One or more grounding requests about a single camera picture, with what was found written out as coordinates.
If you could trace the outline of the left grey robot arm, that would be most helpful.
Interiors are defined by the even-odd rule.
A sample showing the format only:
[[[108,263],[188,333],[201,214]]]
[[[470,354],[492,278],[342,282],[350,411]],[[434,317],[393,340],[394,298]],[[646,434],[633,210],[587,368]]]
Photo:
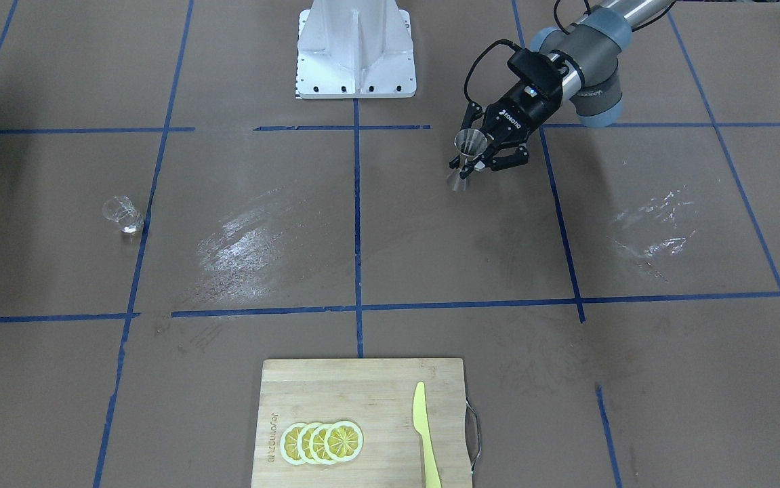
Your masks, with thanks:
[[[672,1],[604,1],[568,25],[555,24],[522,47],[506,38],[494,41],[512,50],[507,66],[516,83],[497,101],[480,105],[468,97],[455,175],[501,171],[528,163],[528,141],[565,103],[572,103],[586,127],[615,123],[623,109],[619,55],[634,32],[658,21]]]

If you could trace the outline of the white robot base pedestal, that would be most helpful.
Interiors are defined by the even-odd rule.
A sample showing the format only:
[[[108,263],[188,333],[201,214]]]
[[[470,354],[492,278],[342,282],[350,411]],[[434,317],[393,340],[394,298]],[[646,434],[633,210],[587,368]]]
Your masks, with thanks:
[[[417,93],[411,16],[397,2],[314,1],[299,13],[297,27],[297,98]]]

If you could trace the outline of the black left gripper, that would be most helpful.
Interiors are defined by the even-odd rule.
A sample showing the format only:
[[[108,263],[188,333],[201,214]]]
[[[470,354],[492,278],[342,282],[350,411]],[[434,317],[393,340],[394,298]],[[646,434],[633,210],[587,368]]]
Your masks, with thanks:
[[[486,108],[469,102],[463,117],[460,130],[479,129],[489,139],[489,147],[474,159],[476,172],[502,171],[528,164],[529,151],[522,143],[528,141],[562,102],[563,77],[550,58],[520,49],[508,59],[507,65],[517,75],[517,83]],[[514,146],[517,147],[507,155],[498,155],[496,147]],[[449,169],[456,157],[457,154],[449,161]]]

